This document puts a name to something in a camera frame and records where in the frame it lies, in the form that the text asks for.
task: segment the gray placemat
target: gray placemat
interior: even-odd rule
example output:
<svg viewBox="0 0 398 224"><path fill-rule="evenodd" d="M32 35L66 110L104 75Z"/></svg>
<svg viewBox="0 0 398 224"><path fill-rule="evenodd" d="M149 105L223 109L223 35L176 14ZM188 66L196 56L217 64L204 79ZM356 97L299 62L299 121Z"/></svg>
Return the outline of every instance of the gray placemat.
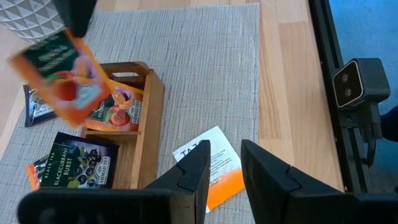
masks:
<svg viewBox="0 0 398 224"><path fill-rule="evenodd" d="M157 175L172 152L218 125L240 155L242 139L257 141L259 6L102 12L86 43L99 63L142 60L165 85ZM30 191L24 167L49 153L57 133L78 134L61 119L23 128L22 114L0 162L0 220L15 223ZM206 223L254 223L242 191L206 215Z"/></svg>

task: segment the black metal frame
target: black metal frame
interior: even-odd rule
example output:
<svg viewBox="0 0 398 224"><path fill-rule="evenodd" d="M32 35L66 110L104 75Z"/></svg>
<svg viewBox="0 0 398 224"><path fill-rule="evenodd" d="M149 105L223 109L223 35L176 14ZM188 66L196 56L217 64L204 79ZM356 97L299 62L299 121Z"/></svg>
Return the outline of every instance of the black metal frame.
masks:
<svg viewBox="0 0 398 224"><path fill-rule="evenodd" d="M345 190L355 193L375 192L357 115L339 110L333 94L332 77L344 63L329 0L309 0L309 5Z"/></svg>

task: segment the blueberry illustration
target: blueberry illustration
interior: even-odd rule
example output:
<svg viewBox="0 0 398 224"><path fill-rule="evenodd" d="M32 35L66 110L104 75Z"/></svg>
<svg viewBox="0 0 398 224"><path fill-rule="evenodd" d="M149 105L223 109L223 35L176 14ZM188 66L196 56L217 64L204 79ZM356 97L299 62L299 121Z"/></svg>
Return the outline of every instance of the blueberry illustration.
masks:
<svg viewBox="0 0 398 224"><path fill-rule="evenodd" d="M86 175L89 176L89 175L93 174L93 172L94 172L94 169L88 168L88 169L86 170Z"/></svg>
<svg viewBox="0 0 398 224"><path fill-rule="evenodd" d="M90 180L87 181L87 186L88 187L94 187L94 185L95 185L95 180L90 179Z"/></svg>
<svg viewBox="0 0 398 224"><path fill-rule="evenodd" d="M90 151L90 156L92 156L92 157L98 156L98 151L97 151L97 149L91 150L91 151Z"/></svg>
<svg viewBox="0 0 398 224"><path fill-rule="evenodd" d="M83 168L81 168L81 167L77 167L75 170L76 175L80 175L82 172L83 172Z"/></svg>
<svg viewBox="0 0 398 224"><path fill-rule="evenodd" d="M82 155L81 155L81 158L85 161L85 160L87 160L88 159L88 152L84 152Z"/></svg>
<svg viewBox="0 0 398 224"><path fill-rule="evenodd" d="M95 161L95 159L91 159L90 161L88 161L88 166L90 168L94 169L95 165L97 165L97 162Z"/></svg>
<svg viewBox="0 0 398 224"><path fill-rule="evenodd" d="M77 181L79 181L79 183L80 184L84 184L85 182L86 182L86 180L87 180L87 176L86 175L80 175L78 178L77 178Z"/></svg>

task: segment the blue surface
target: blue surface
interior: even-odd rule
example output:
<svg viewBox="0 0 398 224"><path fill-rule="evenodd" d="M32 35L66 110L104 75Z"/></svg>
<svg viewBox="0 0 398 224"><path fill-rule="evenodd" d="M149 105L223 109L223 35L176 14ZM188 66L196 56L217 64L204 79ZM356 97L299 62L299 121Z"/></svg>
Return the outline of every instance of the blue surface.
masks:
<svg viewBox="0 0 398 224"><path fill-rule="evenodd" d="M398 105L398 1L330 0L344 63L355 57L378 57L389 80L391 95L381 114ZM371 168L373 185L392 192L398 185L398 143L377 142Z"/></svg>

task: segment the wooden table surface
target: wooden table surface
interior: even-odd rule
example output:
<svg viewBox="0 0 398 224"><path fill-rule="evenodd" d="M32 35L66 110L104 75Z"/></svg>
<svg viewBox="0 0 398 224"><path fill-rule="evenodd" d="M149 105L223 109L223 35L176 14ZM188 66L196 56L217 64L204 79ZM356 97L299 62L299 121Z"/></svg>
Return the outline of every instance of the wooden table surface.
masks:
<svg viewBox="0 0 398 224"><path fill-rule="evenodd" d="M307 0L98 0L100 11L165 9L260 2L259 144L285 162L343 190L335 138L326 102L320 61ZM10 105L0 111L0 156L24 107L22 81L5 65L8 52L23 41L4 28L0 39L12 39L0 54L0 94Z"/></svg>

